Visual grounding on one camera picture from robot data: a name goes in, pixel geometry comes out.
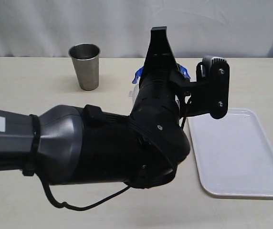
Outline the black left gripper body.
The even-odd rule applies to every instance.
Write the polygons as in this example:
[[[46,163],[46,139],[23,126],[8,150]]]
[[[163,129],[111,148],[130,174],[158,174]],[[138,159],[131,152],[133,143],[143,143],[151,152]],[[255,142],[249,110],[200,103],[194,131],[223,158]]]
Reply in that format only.
[[[143,79],[139,77],[139,93],[130,113],[132,122],[142,129],[154,129],[158,125],[180,129],[180,107],[177,92],[171,85],[173,71],[156,71]]]

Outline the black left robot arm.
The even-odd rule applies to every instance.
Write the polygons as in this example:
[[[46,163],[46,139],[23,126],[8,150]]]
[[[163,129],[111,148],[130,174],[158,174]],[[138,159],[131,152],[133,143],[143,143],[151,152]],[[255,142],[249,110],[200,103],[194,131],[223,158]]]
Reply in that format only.
[[[151,29],[150,43],[129,115],[98,106],[58,105],[40,116],[0,110],[0,171],[39,175],[50,185],[123,182],[151,188],[172,181],[190,152],[179,126],[179,73],[166,27]]]

